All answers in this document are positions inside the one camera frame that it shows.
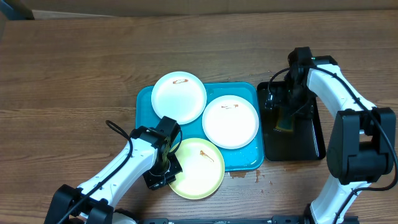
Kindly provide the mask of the green yellow sponge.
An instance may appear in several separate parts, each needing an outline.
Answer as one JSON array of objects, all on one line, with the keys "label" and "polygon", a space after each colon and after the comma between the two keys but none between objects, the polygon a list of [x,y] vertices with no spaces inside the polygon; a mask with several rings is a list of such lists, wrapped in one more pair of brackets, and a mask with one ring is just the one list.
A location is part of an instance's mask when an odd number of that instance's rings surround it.
[{"label": "green yellow sponge", "polygon": [[275,129],[283,132],[292,132],[294,130],[294,118],[284,108],[279,108]]}]

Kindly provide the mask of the yellow plate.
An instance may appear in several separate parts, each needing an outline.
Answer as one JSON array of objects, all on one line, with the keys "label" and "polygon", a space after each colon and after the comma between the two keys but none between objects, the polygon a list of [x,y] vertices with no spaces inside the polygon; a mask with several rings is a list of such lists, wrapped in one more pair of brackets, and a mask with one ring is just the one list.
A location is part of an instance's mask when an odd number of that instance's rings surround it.
[{"label": "yellow plate", "polygon": [[179,196],[199,200],[217,191],[225,172],[220,150],[205,139],[190,138],[176,144],[175,155],[182,172],[175,176],[170,188]]}]

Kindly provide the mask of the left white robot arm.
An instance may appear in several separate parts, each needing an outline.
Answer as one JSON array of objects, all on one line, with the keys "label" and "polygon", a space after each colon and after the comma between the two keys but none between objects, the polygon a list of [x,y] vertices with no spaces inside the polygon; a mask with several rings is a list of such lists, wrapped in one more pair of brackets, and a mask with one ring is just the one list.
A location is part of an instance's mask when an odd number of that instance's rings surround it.
[{"label": "left white robot arm", "polygon": [[106,124],[127,139],[124,149],[99,173],[77,188],[62,185],[53,195],[46,223],[69,223],[70,217],[85,217],[87,223],[134,223],[128,215],[115,214],[115,207],[133,183],[143,177],[151,190],[176,179],[182,167],[172,144],[182,130],[176,120],[164,116],[154,128],[140,126],[125,132],[112,121]]}]

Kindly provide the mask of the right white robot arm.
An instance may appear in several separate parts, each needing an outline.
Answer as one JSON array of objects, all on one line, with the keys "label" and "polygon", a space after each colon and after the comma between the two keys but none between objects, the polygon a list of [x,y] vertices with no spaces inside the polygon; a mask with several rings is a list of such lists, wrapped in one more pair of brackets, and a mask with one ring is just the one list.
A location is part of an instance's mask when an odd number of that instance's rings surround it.
[{"label": "right white robot arm", "polygon": [[357,223],[346,212],[380,177],[397,172],[396,115],[365,99],[337,61],[297,47],[284,79],[257,86],[264,154],[269,161],[325,159],[329,176],[302,215],[272,223]]}]

